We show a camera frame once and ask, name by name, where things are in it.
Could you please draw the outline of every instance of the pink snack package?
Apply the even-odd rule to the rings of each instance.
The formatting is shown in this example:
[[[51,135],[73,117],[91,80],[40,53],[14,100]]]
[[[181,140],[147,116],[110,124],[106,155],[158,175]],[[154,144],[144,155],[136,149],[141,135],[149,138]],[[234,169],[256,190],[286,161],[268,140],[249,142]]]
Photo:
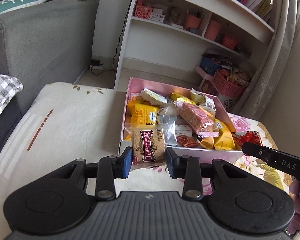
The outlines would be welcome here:
[[[192,127],[198,137],[218,137],[219,129],[211,115],[198,106],[185,103],[174,102],[178,113]]]

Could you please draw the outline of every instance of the teal pillow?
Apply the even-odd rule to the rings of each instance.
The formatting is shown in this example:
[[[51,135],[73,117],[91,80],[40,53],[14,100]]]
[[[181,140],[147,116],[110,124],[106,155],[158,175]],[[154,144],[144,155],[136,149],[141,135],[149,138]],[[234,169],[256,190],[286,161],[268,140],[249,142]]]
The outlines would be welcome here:
[[[24,7],[44,3],[47,0],[3,0],[0,1],[0,14]]]

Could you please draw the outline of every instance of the maroon label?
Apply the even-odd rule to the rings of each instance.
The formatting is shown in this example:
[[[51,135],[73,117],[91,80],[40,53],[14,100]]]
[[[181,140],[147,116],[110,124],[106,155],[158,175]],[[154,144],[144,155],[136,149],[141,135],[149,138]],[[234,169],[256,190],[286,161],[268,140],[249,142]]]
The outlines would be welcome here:
[[[150,137],[153,134],[153,131],[151,130],[142,130],[140,131],[141,137],[142,137],[142,144],[143,144],[143,158],[142,160],[144,162],[154,162],[155,161],[155,156],[153,153],[153,145],[150,140]]]

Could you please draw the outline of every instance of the red basket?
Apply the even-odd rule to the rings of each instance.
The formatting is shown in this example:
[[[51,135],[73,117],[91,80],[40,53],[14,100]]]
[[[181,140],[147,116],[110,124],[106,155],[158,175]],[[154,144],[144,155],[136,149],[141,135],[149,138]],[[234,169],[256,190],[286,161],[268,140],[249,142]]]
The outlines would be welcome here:
[[[223,35],[221,43],[229,49],[234,49],[235,46],[237,46],[238,41],[229,35]]]
[[[143,19],[149,19],[151,12],[152,12],[152,7],[136,5],[134,16]]]
[[[220,94],[231,98],[237,98],[238,96],[241,96],[245,91],[244,87],[236,86],[226,80],[223,75],[219,73],[219,70],[217,70],[214,74],[212,83],[218,89]]]

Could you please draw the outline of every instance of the sofa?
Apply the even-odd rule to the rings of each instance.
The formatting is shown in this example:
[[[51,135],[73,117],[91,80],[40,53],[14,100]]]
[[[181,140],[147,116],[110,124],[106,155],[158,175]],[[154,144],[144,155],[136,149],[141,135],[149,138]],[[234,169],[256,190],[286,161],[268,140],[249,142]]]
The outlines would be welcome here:
[[[46,84],[73,83],[89,67],[97,8],[98,0],[50,0],[0,15],[0,74],[24,87],[0,116],[0,151]]]

